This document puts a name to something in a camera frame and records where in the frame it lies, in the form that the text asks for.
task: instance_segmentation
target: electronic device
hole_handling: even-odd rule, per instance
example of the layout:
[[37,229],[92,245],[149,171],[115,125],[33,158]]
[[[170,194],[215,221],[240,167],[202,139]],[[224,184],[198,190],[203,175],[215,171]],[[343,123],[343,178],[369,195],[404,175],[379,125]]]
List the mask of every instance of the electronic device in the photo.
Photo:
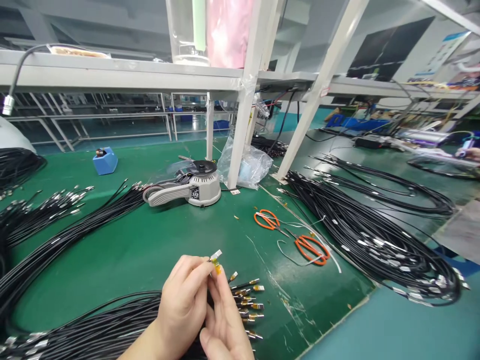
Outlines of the electronic device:
[[215,204],[222,193],[217,165],[208,160],[188,160],[175,173],[173,180],[153,184],[143,193],[143,200],[151,207],[185,198],[190,204],[205,207]]

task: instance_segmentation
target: poster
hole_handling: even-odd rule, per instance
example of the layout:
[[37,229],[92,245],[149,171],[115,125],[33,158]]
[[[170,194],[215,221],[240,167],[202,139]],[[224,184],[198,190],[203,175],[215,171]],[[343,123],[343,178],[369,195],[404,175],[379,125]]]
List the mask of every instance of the poster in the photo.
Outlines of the poster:
[[470,35],[470,31],[458,32],[445,37],[436,54],[421,71],[415,74],[415,77],[431,76],[435,74],[468,35]]

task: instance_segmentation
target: scissors handle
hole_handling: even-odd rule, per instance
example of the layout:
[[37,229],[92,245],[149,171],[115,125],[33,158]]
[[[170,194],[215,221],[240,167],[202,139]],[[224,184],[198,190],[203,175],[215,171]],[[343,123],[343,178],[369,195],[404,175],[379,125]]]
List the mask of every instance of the scissors handle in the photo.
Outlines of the scissors handle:
[[[323,251],[324,254],[319,252],[309,241],[314,242],[315,245],[317,245]],[[295,240],[295,245],[298,248],[298,250],[301,252],[303,257],[308,261],[312,261],[313,259],[323,255],[317,261],[313,262],[316,265],[319,265],[319,266],[325,265],[327,263],[327,260],[330,259],[330,253],[325,248],[325,246],[323,246],[320,241],[310,236],[305,236],[305,235],[300,236],[298,239]],[[309,254],[305,253],[304,249],[309,251],[311,254],[314,254],[314,256],[310,257]]]
[[270,229],[270,230],[275,230],[275,228],[279,228],[280,227],[280,221],[277,219],[277,217],[275,216],[275,214],[271,211],[268,211],[268,210],[265,210],[265,209],[262,209],[259,211],[260,214],[264,214],[264,213],[267,213],[269,214],[273,219],[270,219],[268,217],[264,217],[264,216],[261,216],[260,217],[266,222],[266,224],[264,223],[261,223],[258,219],[257,219],[257,216],[259,215],[258,213],[255,213],[253,215],[253,218],[255,219],[255,222],[260,225],[262,228],[265,228],[265,229]]

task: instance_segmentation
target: blue container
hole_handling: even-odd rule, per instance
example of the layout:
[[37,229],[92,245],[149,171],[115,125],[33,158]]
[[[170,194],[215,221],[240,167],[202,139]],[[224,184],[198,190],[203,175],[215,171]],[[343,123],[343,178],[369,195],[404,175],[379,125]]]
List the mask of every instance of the blue container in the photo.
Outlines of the blue container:
[[93,165],[98,175],[111,174],[117,168],[119,158],[110,147],[102,147],[102,150],[104,150],[106,154],[102,157],[95,155],[93,157]]
[[214,130],[228,129],[229,127],[230,127],[230,121],[228,120],[217,120],[213,122]]
[[344,117],[341,114],[335,114],[332,116],[326,128],[332,127],[344,127],[350,130],[356,131],[371,131],[376,128],[378,130],[383,130],[386,126],[381,127],[382,125],[388,124],[390,120],[385,119],[372,119],[372,120],[365,120],[365,119],[357,119],[355,117]]
[[[182,113],[184,111],[183,108],[181,107],[176,107],[175,112],[176,113]],[[192,122],[194,120],[193,115],[180,115],[180,121],[181,122]]]

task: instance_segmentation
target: sticker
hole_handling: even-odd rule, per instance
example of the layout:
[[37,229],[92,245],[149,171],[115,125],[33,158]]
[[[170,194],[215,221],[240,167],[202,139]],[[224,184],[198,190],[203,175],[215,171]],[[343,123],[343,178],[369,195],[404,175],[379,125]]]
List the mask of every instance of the sticker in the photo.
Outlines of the sticker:
[[325,96],[327,96],[327,94],[329,93],[330,91],[330,87],[324,87],[321,91],[320,91],[320,97],[323,98]]
[[194,200],[200,200],[200,189],[198,186],[195,186],[191,189],[190,198]]

